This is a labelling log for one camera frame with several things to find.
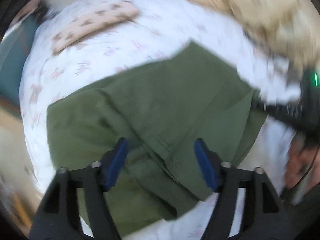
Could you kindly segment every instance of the tan fabric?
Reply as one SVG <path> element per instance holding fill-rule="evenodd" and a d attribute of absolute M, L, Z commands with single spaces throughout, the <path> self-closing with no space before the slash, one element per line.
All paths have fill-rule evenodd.
<path fill-rule="evenodd" d="M 257 42 L 293 62 L 302 75 L 306 67 L 320 70 L 320 16 L 310 0 L 190 0 L 228 12 Z"/>
<path fill-rule="evenodd" d="M 129 1 L 109 4 L 93 12 L 83 14 L 70 22 L 53 38 L 53 52 L 58 53 L 83 36 L 108 25 L 130 20 L 139 10 Z"/>

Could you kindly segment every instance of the white bedsheet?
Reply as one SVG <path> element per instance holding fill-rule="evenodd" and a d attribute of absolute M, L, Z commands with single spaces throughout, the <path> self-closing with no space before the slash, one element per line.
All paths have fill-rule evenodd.
<path fill-rule="evenodd" d="M 46 135 L 49 104 L 101 78 L 174 55 L 193 39 L 237 68 L 239 75 L 262 96 L 275 102 L 297 99 L 298 85 L 286 87 L 285 59 L 268 59 L 244 36 L 232 18 L 193 5 L 186 0 L 131 0 L 140 14 L 126 22 L 52 55 L 52 37 L 79 14 L 101 3 L 119 0 L 81 0 L 66 7 L 37 30 L 32 51 L 25 62 L 20 85 L 20 104 L 28 151 L 38 186 L 45 192 L 55 171 L 50 160 Z M 286 152 L 293 131 L 268 118 L 250 153 L 240 165 L 252 170 L 260 166 L 279 192 L 283 187 Z M 200 202 L 177 221 L 160 221 L 126 240 L 200 239 L 215 206 L 217 194 Z M 231 235 L 240 226 L 243 192 L 239 194 Z"/>

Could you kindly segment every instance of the folded green cloth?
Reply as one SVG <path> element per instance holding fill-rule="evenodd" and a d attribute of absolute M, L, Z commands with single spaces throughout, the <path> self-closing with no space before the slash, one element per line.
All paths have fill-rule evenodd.
<path fill-rule="evenodd" d="M 253 93 L 236 70 L 191 43 L 171 60 L 105 78 L 50 105 L 52 161 L 84 168 L 125 137 L 127 160 L 105 194 L 120 234 L 174 219 L 211 193 L 194 155 L 197 138 L 235 165 L 250 150 L 266 117 L 250 110 Z M 79 205 L 87 221 L 83 194 Z"/>

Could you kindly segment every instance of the beige floor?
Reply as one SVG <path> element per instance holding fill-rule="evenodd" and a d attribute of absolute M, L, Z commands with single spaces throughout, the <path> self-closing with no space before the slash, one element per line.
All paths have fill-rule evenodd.
<path fill-rule="evenodd" d="M 0 108 L 0 172 L 30 211 L 35 212 L 41 195 L 34 187 L 32 171 L 22 121 Z"/>

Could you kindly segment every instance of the bolt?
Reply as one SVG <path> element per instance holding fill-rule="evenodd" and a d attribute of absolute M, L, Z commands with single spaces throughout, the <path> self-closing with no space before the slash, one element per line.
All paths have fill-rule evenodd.
<path fill-rule="evenodd" d="M 231 168 L 232 164 L 230 162 L 222 162 L 221 166 L 224 168 Z"/>
<path fill-rule="evenodd" d="M 258 174 L 263 174 L 264 173 L 264 169 L 263 168 L 260 168 L 260 167 L 257 167 L 254 169 L 254 171 Z"/>
<path fill-rule="evenodd" d="M 60 170 L 58 171 L 59 174 L 63 174 L 66 173 L 68 171 L 68 169 L 66 167 L 62 167 L 60 168 Z"/>
<path fill-rule="evenodd" d="M 92 162 L 92 163 L 90 164 L 90 166 L 91 166 L 92 168 L 98 168 L 98 167 L 101 166 L 101 162 L 99 162 L 99 161 Z"/>

